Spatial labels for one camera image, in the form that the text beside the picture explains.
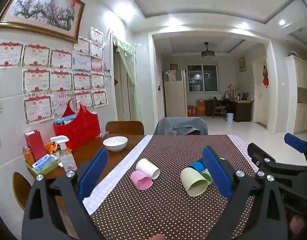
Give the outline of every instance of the window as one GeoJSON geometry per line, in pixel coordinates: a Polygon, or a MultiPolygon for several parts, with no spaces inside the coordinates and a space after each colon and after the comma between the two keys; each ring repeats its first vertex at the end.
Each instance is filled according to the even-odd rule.
{"type": "Polygon", "coordinates": [[[218,92],[216,65],[188,66],[189,91],[218,92]]]}

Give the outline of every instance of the green curtain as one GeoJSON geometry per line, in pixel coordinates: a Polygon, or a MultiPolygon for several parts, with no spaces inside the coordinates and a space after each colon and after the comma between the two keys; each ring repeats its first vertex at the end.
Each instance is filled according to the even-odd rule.
{"type": "Polygon", "coordinates": [[[127,74],[129,76],[130,81],[135,87],[134,92],[134,102],[135,102],[135,119],[136,121],[140,120],[140,108],[137,100],[137,86],[136,86],[136,75],[135,75],[135,67],[136,63],[135,59],[135,46],[129,44],[127,42],[119,40],[115,35],[112,36],[113,44],[117,47],[117,52],[119,52],[123,65],[126,68],[127,74]]]}

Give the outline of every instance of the framed painting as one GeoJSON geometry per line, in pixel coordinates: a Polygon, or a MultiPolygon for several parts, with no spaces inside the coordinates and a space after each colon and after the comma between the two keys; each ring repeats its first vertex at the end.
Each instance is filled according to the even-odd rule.
{"type": "Polygon", "coordinates": [[[85,4],[80,0],[9,0],[0,27],[16,28],[78,42],[85,4]]]}
{"type": "Polygon", "coordinates": [[[246,58],[242,57],[238,60],[239,72],[247,70],[246,58]]]}

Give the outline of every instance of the spray bottle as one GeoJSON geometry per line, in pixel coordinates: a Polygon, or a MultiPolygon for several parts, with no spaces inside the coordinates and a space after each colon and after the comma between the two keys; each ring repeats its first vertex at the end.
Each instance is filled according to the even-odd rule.
{"type": "Polygon", "coordinates": [[[69,138],[64,135],[55,136],[50,138],[52,142],[56,142],[60,145],[60,160],[63,164],[65,172],[77,169],[76,162],[74,161],[73,155],[67,150],[66,142],[69,141],[69,138]]]}

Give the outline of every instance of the polka dot tablecloth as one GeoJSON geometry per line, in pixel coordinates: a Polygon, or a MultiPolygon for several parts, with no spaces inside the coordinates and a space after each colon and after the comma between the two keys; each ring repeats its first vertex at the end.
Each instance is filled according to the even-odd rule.
{"type": "MultiPolygon", "coordinates": [[[[106,239],[147,240],[157,234],[172,239],[204,239],[224,211],[227,200],[215,185],[197,197],[187,195],[180,172],[202,157],[203,148],[212,146],[219,157],[228,160],[236,170],[255,174],[246,158],[227,135],[159,136],[155,135],[139,158],[118,182],[101,206],[91,215],[106,239]],[[140,191],[130,174],[141,158],[147,158],[161,169],[152,187],[140,191]]],[[[253,197],[246,203],[238,227],[238,236],[248,218],[253,197]]]]}

